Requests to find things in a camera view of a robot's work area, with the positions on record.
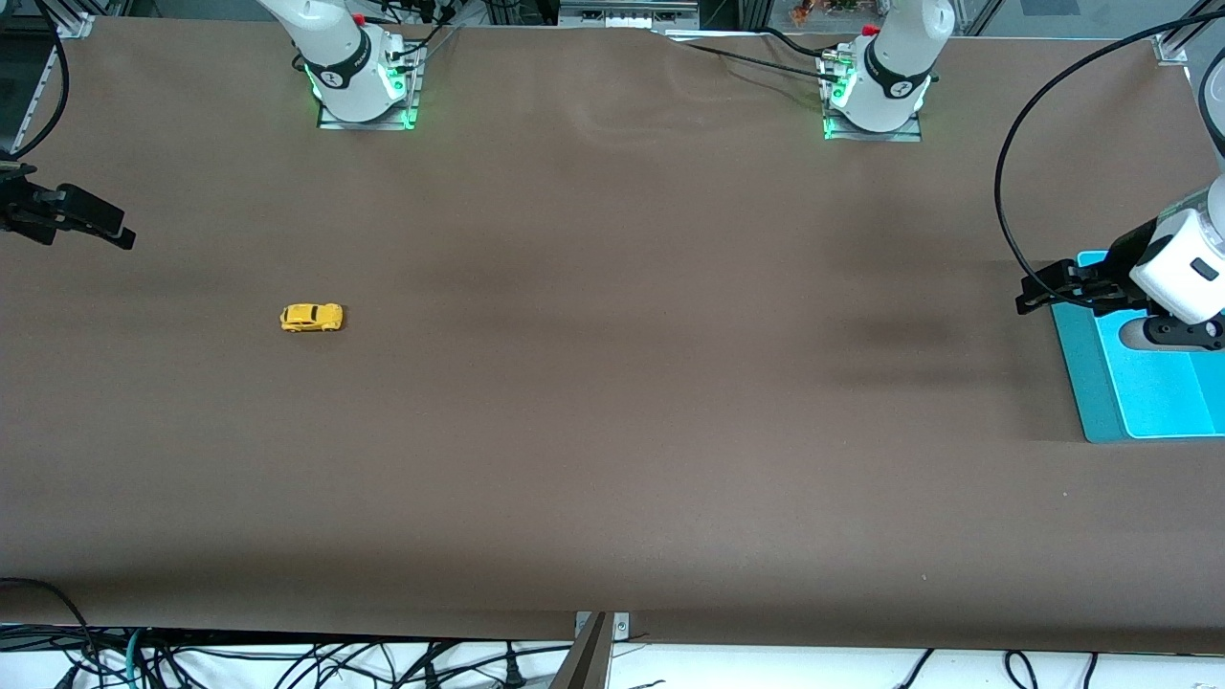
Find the white floor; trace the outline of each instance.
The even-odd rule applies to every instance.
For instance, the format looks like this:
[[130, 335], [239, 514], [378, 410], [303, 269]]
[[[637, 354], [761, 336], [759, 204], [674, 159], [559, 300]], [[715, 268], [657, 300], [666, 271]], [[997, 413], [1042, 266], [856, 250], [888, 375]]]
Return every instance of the white floor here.
[[[518, 644], [517, 649], [552, 644]], [[424, 650], [424, 645], [391, 646], [392, 660], [403, 671]], [[227, 647], [227, 651], [239, 649]], [[304, 653], [306, 646], [243, 647], [244, 652]], [[443, 655], [436, 667], [468, 664], [502, 655], [500, 642], [472, 642]], [[635, 689], [663, 680], [660, 689], [893, 689], [905, 679], [921, 651], [870, 649], [783, 649], [752, 646], [674, 646], [619, 644], [609, 676], [609, 689]], [[551, 674], [561, 664], [564, 653], [541, 653], [519, 660], [527, 678]], [[1029, 653], [1041, 689], [1080, 689], [1088, 663], [1085, 653]], [[1003, 653], [996, 651], [937, 651], [927, 662], [915, 689], [1012, 689], [1002, 664]], [[272, 689], [289, 667], [279, 661], [230, 661], [208, 656], [180, 657], [184, 667], [207, 689]], [[123, 658], [110, 658], [116, 668]], [[363, 656], [358, 667], [387, 673], [381, 653]], [[55, 651], [0, 653], [0, 688], [50, 689], [64, 676], [69, 664]], [[503, 663], [485, 667], [494, 677], [502, 677]], [[1018, 673], [1023, 674], [1018, 664]], [[314, 685], [314, 673], [299, 689]], [[92, 677], [81, 676], [75, 687], [96, 687]], [[446, 684], [450, 689], [489, 688], [495, 682], [477, 673], [468, 673]], [[372, 687], [370, 679], [354, 674], [337, 677], [325, 684], [328, 689]], [[420, 684], [410, 684], [420, 688]], [[1191, 658], [1172, 656], [1102, 656], [1093, 677], [1094, 689], [1225, 689], [1225, 658]]]

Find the yellow toy car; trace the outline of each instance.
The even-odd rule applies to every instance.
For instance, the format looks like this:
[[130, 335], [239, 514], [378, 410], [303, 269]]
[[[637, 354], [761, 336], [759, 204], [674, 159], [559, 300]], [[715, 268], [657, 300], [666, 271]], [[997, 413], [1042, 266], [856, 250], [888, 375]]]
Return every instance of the yellow toy car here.
[[281, 330], [285, 332], [330, 332], [344, 325], [339, 304], [289, 304], [281, 311]]

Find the teal cable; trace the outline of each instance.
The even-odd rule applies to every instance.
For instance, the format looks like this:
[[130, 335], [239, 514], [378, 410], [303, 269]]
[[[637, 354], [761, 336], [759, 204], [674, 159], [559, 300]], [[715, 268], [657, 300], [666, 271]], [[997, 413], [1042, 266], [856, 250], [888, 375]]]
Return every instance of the teal cable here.
[[132, 635], [127, 638], [127, 652], [124, 653], [124, 672], [127, 676], [127, 687], [130, 689], [140, 689], [136, 685], [136, 639], [140, 635], [140, 629], [132, 631]]

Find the turquoise plastic container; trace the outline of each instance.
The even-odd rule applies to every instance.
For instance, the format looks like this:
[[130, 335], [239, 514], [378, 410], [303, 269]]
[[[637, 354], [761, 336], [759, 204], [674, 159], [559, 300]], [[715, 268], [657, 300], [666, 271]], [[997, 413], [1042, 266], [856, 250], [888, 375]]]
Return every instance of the turquoise plastic container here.
[[[1082, 266], [1105, 257], [1083, 251]], [[1123, 346], [1123, 324], [1144, 311], [1094, 318], [1055, 304], [1055, 329], [1089, 443], [1225, 438], [1225, 353], [1139, 352]]]

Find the brown table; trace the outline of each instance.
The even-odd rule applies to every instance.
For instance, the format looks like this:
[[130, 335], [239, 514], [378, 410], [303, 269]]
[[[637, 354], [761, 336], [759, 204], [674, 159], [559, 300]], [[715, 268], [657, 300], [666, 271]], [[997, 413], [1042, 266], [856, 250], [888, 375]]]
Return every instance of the brown table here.
[[[647, 32], [469, 29], [358, 134], [276, 25], [102, 20], [31, 159], [138, 239], [0, 237], [0, 571], [98, 624], [1220, 650], [1221, 445], [1084, 441], [991, 211], [1094, 45], [953, 40], [882, 145]], [[1007, 197], [1055, 259], [1214, 174], [1136, 45]], [[304, 300], [350, 326], [279, 332]]]

